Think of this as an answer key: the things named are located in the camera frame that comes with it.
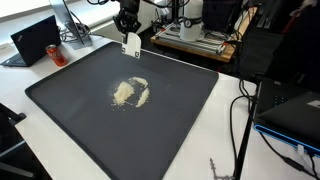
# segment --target black mat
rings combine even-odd
[[[161,179],[218,74],[147,52],[137,60],[120,49],[118,43],[107,44],[26,94],[110,178]],[[149,82],[149,102],[140,108],[112,106],[110,94],[134,76]]]

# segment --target soda can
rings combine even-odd
[[[57,66],[61,67],[68,64],[67,59],[55,44],[47,46],[46,51]]]

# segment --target red can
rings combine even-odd
[[[57,66],[61,67],[68,64],[67,59],[64,57],[64,55],[61,53],[61,51],[55,44],[47,46],[46,51]]]

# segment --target floor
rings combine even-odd
[[[168,52],[160,51],[157,48],[155,48],[153,44],[150,42],[150,38],[153,35],[154,33],[152,32],[152,30],[146,30],[145,32],[140,34],[140,37],[142,39],[143,49],[146,49],[155,53],[159,53],[159,54],[164,54],[166,56],[176,58],[176,59],[180,57],[180,60],[187,61],[189,63],[202,66],[205,68],[213,69],[213,70],[215,70],[217,67],[221,65],[222,66],[224,65],[223,63],[216,62],[214,60],[200,60],[199,58],[196,58],[196,57],[181,58],[181,55],[176,54],[174,52],[168,53]],[[264,73],[271,62],[273,50],[280,43],[281,38],[282,38],[282,35],[270,33],[267,30],[258,29],[255,26],[250,27],[244,39],[244,49],[240,57],[240,66],[238,69],[239,72],[244,76],[250,76],[255,73]],[[10,145],[21,140],[20,135],[17,133],[17,131],[14,128],[9,128],[8,131],[10,131],[10,134],[14,138],[12,138],[10,142],[8,142],[7,144],[4,144],[5,147],[9,147]],[[18,152],[16,152],[14,155],[10,156],[3,162],[36,173],[37,176],[35,179],[39,179],[39,180],[51,179],[48,173],[42,167],[42,165],[40,164],[40,162],[38,161],[38,159],[32,153],[32,151],[28,146],[25,146],[24,148],[22,148],[21,150],[19,150]],[[0,179],[1,180],[7,180],[7,179],[19,180],[19,179],[26,179],[26,178],[12,175],[11,173],[7,173],[0,170]]]

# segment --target black laptop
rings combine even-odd
[[[61,44],[55,16],[21,30],[11,38],[19,53],[2,62],[3,66],[30,67],[46,55],[46,46]]]
[[[320,156],[320,95],[271,79],[264,79],[259,94],[254,129]]]

